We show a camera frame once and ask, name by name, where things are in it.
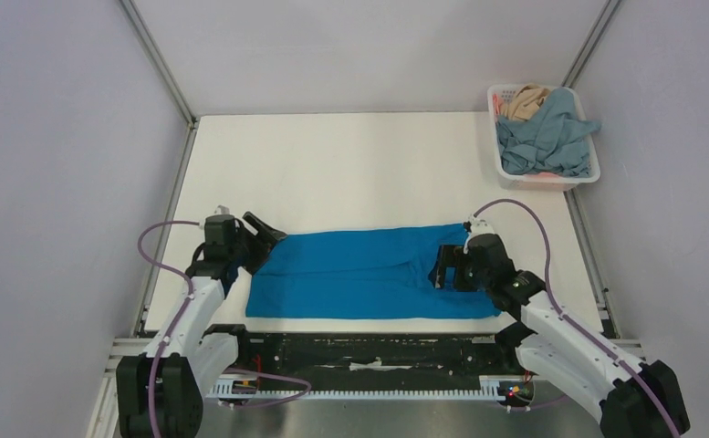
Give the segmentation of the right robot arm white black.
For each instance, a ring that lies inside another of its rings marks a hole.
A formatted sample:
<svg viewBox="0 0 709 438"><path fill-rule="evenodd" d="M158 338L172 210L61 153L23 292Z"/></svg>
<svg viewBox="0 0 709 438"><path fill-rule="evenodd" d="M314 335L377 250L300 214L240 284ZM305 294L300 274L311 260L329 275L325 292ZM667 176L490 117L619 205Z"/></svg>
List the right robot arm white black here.
<svg viewBox="0 0 709 438"><path fill-rule="evenodd" d="M549 381L598 423L605 437L681 437L691 428L680 383L660 360L647 363L591 331L549 291L547 281L515 267L496 234L442 245L429 275L437 288L484 292L514 323L495 334L496 365Z"/></svg>

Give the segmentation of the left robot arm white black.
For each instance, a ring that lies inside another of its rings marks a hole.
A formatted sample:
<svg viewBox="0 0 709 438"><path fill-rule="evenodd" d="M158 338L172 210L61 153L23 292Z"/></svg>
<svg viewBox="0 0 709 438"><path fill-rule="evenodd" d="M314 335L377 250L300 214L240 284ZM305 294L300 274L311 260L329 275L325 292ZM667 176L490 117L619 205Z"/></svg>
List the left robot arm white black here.
<svg viewBox="0 0 709 438"><path fill-rule="evenodd" d="M116 369L118 425L123 437L194 437L203 420L203 397L227 368L247 370L252 346L210 330L241 272L255 274L287 234L254 214L226 209L197 223L203 241L185 270L147 260L183 281L169 317L142 352Z"/></svg>

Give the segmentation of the blue t-shirt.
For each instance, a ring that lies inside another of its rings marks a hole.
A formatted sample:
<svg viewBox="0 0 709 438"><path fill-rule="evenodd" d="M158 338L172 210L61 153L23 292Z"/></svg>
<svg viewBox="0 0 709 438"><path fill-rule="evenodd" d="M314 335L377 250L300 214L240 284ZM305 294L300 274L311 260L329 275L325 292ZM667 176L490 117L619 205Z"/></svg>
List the blue t-shirt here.
<svg viewBox="0 0 709 438"><path fill-rule="evenodd" d="M434 287L441 245L461 224L290 235L253 275L249 318L480 319L499 315L483 292Z"/></svg>

